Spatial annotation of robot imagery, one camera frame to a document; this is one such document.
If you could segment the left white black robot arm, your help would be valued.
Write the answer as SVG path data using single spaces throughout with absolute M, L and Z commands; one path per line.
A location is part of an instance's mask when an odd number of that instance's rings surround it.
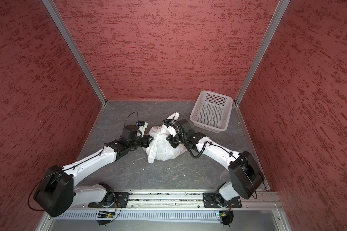
M 101 169 L 140 147 L 147 148 L 153 137 L 146 135 L 147 123 L 140 120 L 135 125 L 124 126 L 119 139 L 105 143 L 96 153 L 59 167 L 51 166 L 43 179 L 32 190 L 34 201 L 51 217 L 57 217 L 69 208 L 96 203 L 102 208 L 117 207 L 114 190 L 106 183 L 91 186 L 78 184 Z

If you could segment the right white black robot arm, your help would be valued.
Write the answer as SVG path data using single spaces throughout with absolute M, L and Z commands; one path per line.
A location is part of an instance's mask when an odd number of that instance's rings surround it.
M 230 181 L 222 184 L 213 194 L 219 207 L 231 207 L 231 201 L 240 197 L 258 198 L 256 190 L 265 176 L 250 152 L 239 153 L 217 144 L 205 134 L 195 132 L 186 119 L 166 119 L 163 126 L 172 133 L 167 141 L 173 148 L 182 144 L 193 159 L 207 156 L 228 170 Z

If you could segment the white plastic bag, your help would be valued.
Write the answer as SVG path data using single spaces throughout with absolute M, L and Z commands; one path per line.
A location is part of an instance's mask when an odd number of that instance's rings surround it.
M 155 160 L 166 161 L 175 159 L 187 150 L 183 144 L 179 144 L 176 148 L 173 148 L 169 143 L 167 140 L 169 136 L 178 138 L 175 128 L 170 125 L 167 126 L 163 123 L 161 126 L 154 126 L 148 134 L 150 137 L 153 137 L 153 140 L 149 144 L 149 147 L 143 148 L 143 150 L 148 155 L 147 162 L 150 164 Z

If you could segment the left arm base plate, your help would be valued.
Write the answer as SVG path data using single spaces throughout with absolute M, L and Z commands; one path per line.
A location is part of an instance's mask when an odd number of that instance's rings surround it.
M 89 203 L 89 208 L 106 208 L 112 209 L 117 207 L 125 208 L 129 199 L 129 193 L 108 192 L 101 202 Z

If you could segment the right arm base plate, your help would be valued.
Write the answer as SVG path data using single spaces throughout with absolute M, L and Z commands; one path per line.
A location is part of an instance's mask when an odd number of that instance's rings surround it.
M 217 192 L 205 192 L 202 194 L 205 208 L 242 208 L 240 197 L 226 200 Z

